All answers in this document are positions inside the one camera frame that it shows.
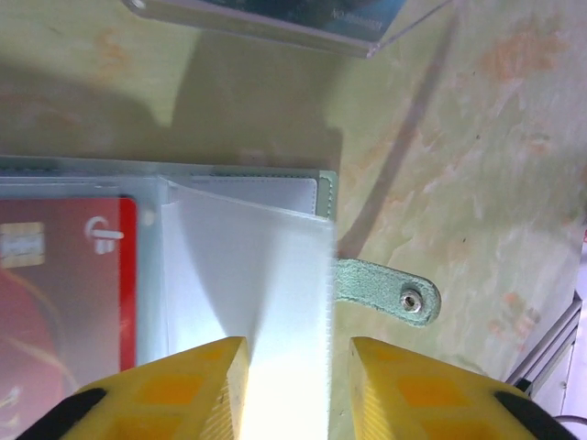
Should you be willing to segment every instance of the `clear acrylic holder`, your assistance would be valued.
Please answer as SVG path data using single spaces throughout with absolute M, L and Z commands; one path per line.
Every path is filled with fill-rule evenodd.
M 122 1 L 141 17 L 370 58 L 452 0 L 432 5 L 414 0 L 355 0 L 354 5 L 348 0 L 290 0 L 274 2 L 282 10 L 265 15 L 258 9 L 271 2 L 262 0 L 259 5 L 250 0 Z M 305 21 L 310 26 L 300 24 Z

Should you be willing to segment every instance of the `green marble table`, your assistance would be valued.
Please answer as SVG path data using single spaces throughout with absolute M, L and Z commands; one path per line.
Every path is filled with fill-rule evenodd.
M 117 0 L 2 7 L 0 153 L 336 170 L 340 254 L 438 286 L 423 329 L 337 305 L 332 438 L 353 436 L 349 337 L 503 379 L 566 308 L 587 202 L 587 3 L 455 0 L 371 60 Z

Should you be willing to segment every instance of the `card logo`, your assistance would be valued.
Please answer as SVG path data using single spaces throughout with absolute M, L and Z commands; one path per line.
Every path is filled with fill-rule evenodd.
M 0 225 L 0 267 L 38 266 L 45 262 L 45 227 L 42 223 Z
M 116 242 L 125 236 L 120 231 L 109 230 L 108 221 L 100 216 L 88 220 L 84 232 L 87 239 L 94 243 L 94 252 L 98 255 L 113 252 Z

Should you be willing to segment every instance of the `red card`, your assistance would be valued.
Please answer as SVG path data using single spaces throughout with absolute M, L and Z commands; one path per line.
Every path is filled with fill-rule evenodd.
M 0 200 L 0 438 L 136 355 L 130 198 Z

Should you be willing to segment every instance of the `clear plastic sleeve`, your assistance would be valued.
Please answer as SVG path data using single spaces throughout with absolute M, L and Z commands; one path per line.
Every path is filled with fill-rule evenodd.
M 246 336 L 241 438 L 327 438 L 332 222 L 171 184 L 162 224 L 170 353 Z

